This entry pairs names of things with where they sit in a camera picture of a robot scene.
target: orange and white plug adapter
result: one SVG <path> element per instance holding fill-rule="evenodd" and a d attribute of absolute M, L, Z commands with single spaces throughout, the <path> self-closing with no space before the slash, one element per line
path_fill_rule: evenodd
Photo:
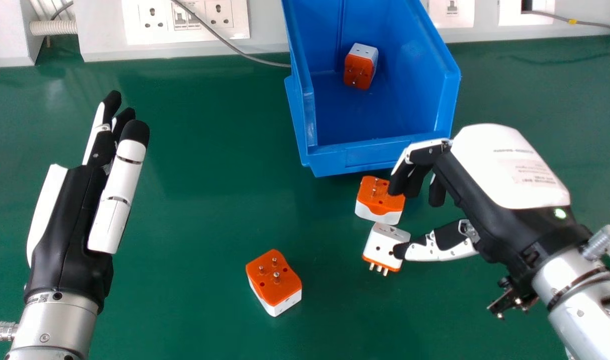
<path fill-rule="evenodd" d="M 362 260 L 370 263 L 369 270 L 382 271 L 387 276 L 389 271 L 398 272 L 403 266 L 403 260 L 394 256 L 394 246 L 408 243 L 412 235 L 384 223 L 375 223 L 371 228 L 365 250 L 362 251 Z"/>
<path fill-rule="evenodd" d="M 387 180 L 375 176 L 363 177 L 356 198 L 356 215 L 376 223 L 398 224 L 405 207 L 405 196 L 391 196 L 387 189 Z"/>
<path fill-rule="evenodd" d="M 302 283 L 280 251 L 271 249 L 245 267 L 249 285 L 266 312 L 279 316 L 302 298 Z"/>
<path fill-rule="evenodd" d="M 361 43 L 353 44 L 345 57 L 343 82 L 349 87 L 369 89 L 376 75 L 378 49 Z"/>

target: flexible hose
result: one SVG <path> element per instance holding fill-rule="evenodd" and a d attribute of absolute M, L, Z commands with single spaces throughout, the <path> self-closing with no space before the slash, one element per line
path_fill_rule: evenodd
<path fill-rule="evenodd" d="M 78 34 L 75 20 L 31 21 L 29 30 L 35 37 L 43 35 Z"/>

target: adapter inside blue bin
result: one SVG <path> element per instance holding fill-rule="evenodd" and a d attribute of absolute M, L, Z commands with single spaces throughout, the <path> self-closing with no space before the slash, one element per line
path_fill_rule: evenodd
<path fill-rule="evenodd" d="M 283 9 L 285 87 L 315 176 L 393 167 L 410 142 L 451 136 L 460 70 L 419 0 L 283 0 Z M 367 90 L 343 82 L 354 43 L 378 48 Z"/>

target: blue storage box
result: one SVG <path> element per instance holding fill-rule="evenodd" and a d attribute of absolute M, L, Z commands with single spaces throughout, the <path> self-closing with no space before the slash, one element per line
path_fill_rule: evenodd
<path fill-rule="evenodd" d="M 411 142 L 451 136 L 460 69 L 419 0 L 283 0 L 285 79 L 300 160 L 314 175 L 391 168 Z M 354 43 L 378 48 L 371 87 L 343 83 Z"/>

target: white adapter with socket holes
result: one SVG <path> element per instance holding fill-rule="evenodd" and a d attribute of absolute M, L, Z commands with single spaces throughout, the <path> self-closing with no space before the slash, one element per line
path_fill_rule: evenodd
<path fill-rule="evenodd" d="M 376 271 L 382 271 L 383 276 L 387 276 L 389 271 L 398 272 L 403 266 L 403 260 L 394 256 L 394 246 L 408 243 L 411 237 L 407 231 L 377 222 L 369 232 L 362 260 L 370 263 L 370 271 L 376 268 Z"/>
<path fill-rule="evenodd" d="M 249 39 L 247 0 L 182 0 L 223 38 Z M 170 0 L 122 0 L 128 45 L 217 41 L 209 30 Z"/>
<path fill-rule="evenodd" d="M 473 28 L 476 0 L 429 0 L 428 12 L 436 28 Z"/>
<path fill-rule="evenodd" d="M 554 13 L 556 0 L 533 0 L 532 10 Z M 551 25 L 554 19 L 538 14 L 522 14 L 522 0 L 498 1 L 498 26 L 516 27 L 522 25 Z"/>

